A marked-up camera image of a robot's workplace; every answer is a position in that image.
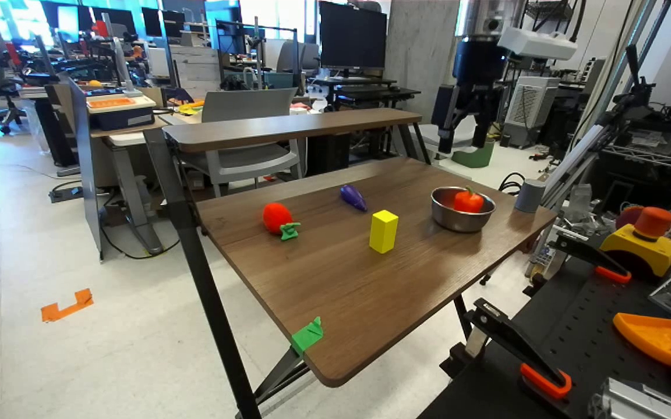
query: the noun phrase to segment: green block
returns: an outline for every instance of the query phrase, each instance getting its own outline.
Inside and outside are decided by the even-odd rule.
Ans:
[[[309,347],[314,347],[327,331],[322,328],[322,316],[314,316],[307,325],[291,335],[291,347],[298,357],[303,357]]]

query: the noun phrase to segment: floor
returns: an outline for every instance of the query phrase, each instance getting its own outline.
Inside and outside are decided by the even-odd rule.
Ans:
[[[441,168],[499,187],[510,169],[535,176],[532,150],[497,146],[491,166]],[[55,176],[49,153],[25,126],[0,138],[0,416],[232,416],[211,333],[197,306],[181,251],[131,260],[116,251],[98,260],[81,202],[49,202],[49,190],[76,176]],[[109,228],[119,247],[140,251],[126,228]],[[166,245],[175,239],[160,226]],[[236,273],[204,239],[243,361],[254,385],[287,349],[287,339]],[[515,254],[486,287],[465,301],[490,299],[507,315],[525,306],[525,257]],[[67,306],[91,288],[94,306],[54,323],[39,307]],[[327,388],[312,375],[263,404],[272,419],[296,416],[418,416],[448,385],[437,364],[458,339],[455,307],[441,310],[380,361]]]

